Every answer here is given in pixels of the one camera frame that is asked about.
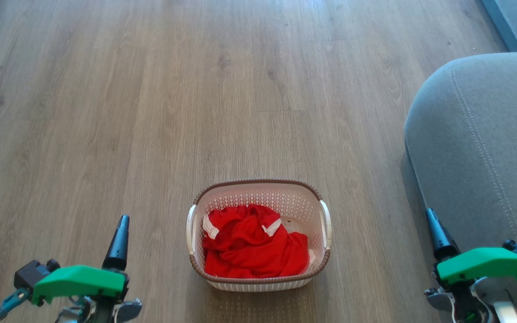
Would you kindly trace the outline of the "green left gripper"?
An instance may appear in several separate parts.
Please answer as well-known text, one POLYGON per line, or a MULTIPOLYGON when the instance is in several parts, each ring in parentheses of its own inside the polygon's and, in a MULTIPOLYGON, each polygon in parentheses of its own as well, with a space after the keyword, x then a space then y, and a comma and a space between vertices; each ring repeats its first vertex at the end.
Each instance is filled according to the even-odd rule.
POLYGON ((102 263, 103 269, 83 265, 66 266, 52 272, 38 269, 37 273, 42 274, 42 278, 37 278, 32 288, 31 304, 40 306, 43 302, 52 303, 55 298, 72 296, 121 298, 128 277, 122 272, 109 270, 124 271, 127 267, 130 223, 129 215, 122 215, 119 219, 102 263))

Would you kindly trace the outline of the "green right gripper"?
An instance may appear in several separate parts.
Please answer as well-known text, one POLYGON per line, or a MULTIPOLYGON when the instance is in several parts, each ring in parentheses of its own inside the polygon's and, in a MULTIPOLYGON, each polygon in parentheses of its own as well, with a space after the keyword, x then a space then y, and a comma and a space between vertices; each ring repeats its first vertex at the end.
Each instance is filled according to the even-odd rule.
POLYGON ((513 277, 517 280, 517 254, 504 248, 474 248, 464 252, 457 247, 435 211, 425 211, 439 280, 446 285, 484 277, 513 277))

